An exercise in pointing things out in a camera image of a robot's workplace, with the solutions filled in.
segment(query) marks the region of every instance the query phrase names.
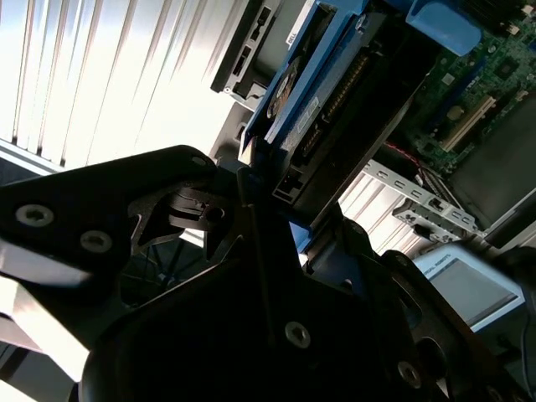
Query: metal panel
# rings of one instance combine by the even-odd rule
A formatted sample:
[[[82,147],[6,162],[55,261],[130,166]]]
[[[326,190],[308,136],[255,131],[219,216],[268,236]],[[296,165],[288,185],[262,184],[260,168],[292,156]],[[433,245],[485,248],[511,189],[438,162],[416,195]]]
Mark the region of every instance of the metal panel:
[[[360,173],[339,199],[344,216],[360,224],[368,232],[373,249],[378,254],[398,250],[408,255],[423,244],[429,244],[413,233],[411,227],[393,215],[393,209],[405,197],[379,180]]]
[[[209,85],[246,3],[2,1],[0,138],[66,168],[208,153],[233,103]]]

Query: pcie slot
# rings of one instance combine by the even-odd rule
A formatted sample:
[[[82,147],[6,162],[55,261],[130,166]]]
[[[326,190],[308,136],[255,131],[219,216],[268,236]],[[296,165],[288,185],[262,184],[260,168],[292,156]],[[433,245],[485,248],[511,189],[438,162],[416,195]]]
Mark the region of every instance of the pcie slot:
[[[441,147],[449,152],[456,144],[463,139],[463,137],[478,123],[480,119],[484,117],[486,112],[491,109],[497,99],[490,95],[484,96],[484,98],[478,103],[477,107],[469,113],[462,121],[460,121],[456,127],[449,133],[448,137],[442,142]]]

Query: circuit board chip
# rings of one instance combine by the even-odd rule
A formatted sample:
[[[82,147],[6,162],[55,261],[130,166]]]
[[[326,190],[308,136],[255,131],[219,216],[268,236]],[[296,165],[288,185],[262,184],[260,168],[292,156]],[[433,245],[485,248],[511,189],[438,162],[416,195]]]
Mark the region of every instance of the circuit board chip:
[[[517,61],[511,57],[507,57],[493,72],[501,80],[507,80],[515,72],[515,70],[518,69],[518,67],[519,63]]]

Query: screw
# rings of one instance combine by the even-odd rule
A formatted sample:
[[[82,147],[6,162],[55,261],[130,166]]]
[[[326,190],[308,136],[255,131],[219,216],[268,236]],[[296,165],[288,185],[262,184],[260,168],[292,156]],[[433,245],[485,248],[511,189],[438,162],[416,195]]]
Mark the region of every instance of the screw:
[[[80,244],[90,253],[102,254],[111,249],[111,237],[100,230],[88,230],[80,237]]]
[[[420,375],[408,362],[399,362],[398,365],[400,377],[411,387],[415,389],[420,388]]]
[[[207,161],[201,157],[192,157],[192,162],[198,164],[199,166],[207,166]]]
[[[311,336],[307,328],[303,327],[299,322],[288,322],[285,325],[285,335],[290,343],[300,349],[307,349],[311,344]]]
[[[486,387],[486,389],[487,393],[489,394],[489,396],[491,396],[494,402],[503,402],[503,397],[498,393],[496,389],[489,385]]]
[[[33,228],[43,228],[54,221],[54,213],[38,204],[23,205],[15,213],[17,221]]]

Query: metal bracket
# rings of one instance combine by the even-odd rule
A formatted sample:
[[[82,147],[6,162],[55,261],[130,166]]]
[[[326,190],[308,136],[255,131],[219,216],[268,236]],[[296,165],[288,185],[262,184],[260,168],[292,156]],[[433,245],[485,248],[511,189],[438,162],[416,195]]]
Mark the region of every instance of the metal bracket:
[[[462,209],[447,203],[445,200],[436,197],[429,191],[419,187],[407,178],[403,178],[398,173],[386,168],[381,163],[370,160],[364,167],[363,172],[381,183],[385,184],[394,191],[415,201],[424,208],[452,222],[459,228],[480,236],[486,234],[478,229],[475,218]]]
[[[466,237],[464,229],[410,199],[406,199],[404,204],[394,209],[393,216],[409,226],[420,225],[427,228],[431,232],[430,239],[441,243],[450,243]]]

